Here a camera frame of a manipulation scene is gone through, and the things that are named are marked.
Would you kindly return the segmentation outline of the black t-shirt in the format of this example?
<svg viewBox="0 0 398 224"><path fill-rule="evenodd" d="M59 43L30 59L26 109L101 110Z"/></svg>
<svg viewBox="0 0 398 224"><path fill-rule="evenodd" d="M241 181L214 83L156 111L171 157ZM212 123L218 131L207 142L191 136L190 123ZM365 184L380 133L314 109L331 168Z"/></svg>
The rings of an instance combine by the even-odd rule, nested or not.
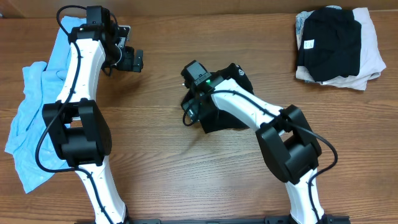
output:
<svg viewBox="0 0 398 224"><path fill-rule="evenodd" d="M239 65L231 63L224 69L209 72L194 60L184 67L181 75L188 93L211 105L211 113L197 121L204 132L257 128L256 116L250 114L255 109L250 103L253 87Z"/></svg>

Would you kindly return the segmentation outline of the light blue t-shirt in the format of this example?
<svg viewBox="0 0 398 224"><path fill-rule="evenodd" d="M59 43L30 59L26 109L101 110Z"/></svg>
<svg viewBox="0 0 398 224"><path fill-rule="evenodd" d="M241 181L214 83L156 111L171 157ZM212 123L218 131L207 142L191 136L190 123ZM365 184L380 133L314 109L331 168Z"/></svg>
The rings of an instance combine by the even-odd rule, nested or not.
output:
<svg viewBox="0 0 398 224"><path fill-rule="evenodd" d="M43 105L55 102L69 63L70 45L64 31L59 30L49 61L34 62L22 69L25 98L12 120L5 152L13 156L15 170L27 194L53 176L37 166L35 150L45 130Z"/></svg>

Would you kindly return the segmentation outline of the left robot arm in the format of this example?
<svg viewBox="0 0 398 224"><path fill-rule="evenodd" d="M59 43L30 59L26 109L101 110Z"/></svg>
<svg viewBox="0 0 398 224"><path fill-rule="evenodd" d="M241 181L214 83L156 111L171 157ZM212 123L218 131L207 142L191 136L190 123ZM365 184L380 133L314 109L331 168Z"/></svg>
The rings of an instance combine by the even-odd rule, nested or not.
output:
<svg viewBox="0 0 398 224"><path fill-rule="evenodd" d="M46 136L59 159L76 173L90 198L94 223L130 223L127 206L118 194L109 164L111 131L96 103L99 75L113 70L141 72L142 50L126 45L130 26L118 24L103 6L87 6L86 22L66 32L71 50L67 77L54 103L42 116Z"/></svg>

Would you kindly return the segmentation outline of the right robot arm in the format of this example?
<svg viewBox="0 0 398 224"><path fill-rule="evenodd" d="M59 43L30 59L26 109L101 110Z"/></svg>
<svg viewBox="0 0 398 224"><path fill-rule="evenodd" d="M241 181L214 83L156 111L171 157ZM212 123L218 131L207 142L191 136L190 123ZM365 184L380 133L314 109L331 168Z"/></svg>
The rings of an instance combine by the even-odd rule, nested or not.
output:
<svg viewBox="0 0 398 224"><path fill-rule="evenodd" d="M248 76L235 63L209 72L194 60L181 75L188 88L181 107L191 123L199 122L206 133L252 129L266 166L286 186L289 222L326 223L315 180L322 149L302 111L256 97Z"/></svg>

